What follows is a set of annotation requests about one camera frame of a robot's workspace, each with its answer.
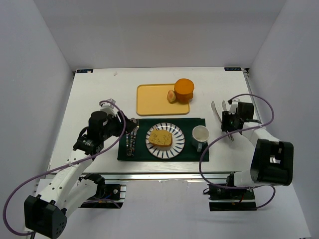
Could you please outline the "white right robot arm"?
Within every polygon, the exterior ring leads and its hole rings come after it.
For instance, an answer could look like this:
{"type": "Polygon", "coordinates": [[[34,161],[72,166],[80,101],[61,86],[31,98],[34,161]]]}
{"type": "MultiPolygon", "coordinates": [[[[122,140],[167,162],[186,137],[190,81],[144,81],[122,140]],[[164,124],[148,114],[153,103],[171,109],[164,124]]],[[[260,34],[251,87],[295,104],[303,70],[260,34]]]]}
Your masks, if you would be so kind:
{"type": "Polygon", "coordinates": [[[253,119],[254,105],[239,100],[229,101],[230,108],[222,103],[221,131],[243,130],[255,147],[249,169],[233,172],[227,177],[227,186],[255,187],[263,185],[288,186],[293,178],[294,146],[272,136],[257,119],[253,119]]]}

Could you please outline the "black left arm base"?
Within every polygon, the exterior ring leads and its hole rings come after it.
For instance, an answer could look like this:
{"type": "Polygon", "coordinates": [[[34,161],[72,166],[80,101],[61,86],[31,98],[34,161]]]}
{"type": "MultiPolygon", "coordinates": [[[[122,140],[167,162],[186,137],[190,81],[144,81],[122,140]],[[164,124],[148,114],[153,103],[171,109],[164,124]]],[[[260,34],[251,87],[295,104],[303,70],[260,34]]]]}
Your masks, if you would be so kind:
{"type": "Polygon", "coordinates": [[[84,179],[93,181],[97,185],[97,191],[80,208],[120,209],[122,207],[126,195],[126,184],[106,182],[99,174],[88,174],[79,177],[77,185],[84,179]]]}

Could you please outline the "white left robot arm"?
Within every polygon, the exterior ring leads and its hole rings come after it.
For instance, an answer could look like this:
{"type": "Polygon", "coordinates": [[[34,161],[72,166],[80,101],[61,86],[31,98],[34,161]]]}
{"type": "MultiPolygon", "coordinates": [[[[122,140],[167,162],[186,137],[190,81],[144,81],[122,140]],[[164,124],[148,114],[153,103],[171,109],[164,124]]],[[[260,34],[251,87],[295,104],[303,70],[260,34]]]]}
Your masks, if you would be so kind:
{"type": "Polygon", "coordinates": [[[115,116],[104,111],[91,113],[88,126],[83,128],[64,169],[54,176],[37,196],[28,196],[24,202],[25,225],[50,239],[64,231],[68,217],[87,199],[95,196],[104,184],[98,174],[82,177],[104,142],[112,137],[132,132],[136,123],[119,111],[115,116]]]}

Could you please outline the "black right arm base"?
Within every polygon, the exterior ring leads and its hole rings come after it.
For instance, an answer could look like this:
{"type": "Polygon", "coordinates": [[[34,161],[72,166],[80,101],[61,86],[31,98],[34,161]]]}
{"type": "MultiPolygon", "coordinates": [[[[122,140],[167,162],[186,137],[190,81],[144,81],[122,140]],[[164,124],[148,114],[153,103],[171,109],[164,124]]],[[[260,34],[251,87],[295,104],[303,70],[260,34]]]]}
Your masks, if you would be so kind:
{"type": "Polygon", "coordinates": [[[211,212],[256,211],[255,195],[252,189],[222,189],[208,185],[203,195],[209,198],[211,212]]]}

